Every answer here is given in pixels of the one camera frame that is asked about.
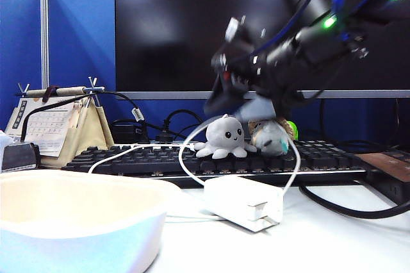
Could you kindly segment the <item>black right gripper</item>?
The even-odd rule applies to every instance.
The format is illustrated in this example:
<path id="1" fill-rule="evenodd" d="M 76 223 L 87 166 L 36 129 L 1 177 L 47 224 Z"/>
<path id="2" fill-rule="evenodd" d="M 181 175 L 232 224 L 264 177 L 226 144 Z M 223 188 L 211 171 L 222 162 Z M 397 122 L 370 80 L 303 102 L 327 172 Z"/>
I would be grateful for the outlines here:
<path id="1" fill-rule="evenodd" d="M 238 107 L 244 96 L 255 91 L 257 98 L 246 102 L 234 113 L 240 122 L 289 117 L 291 100 L 300 95 L 290 88 L 294 73 L 291 70 L 293 46 L 270 52 L 249 53 L 246 41 L 224 42 L 211 59 L 217 75 L 212 93 L 204 105 L 206 114 Z"/>

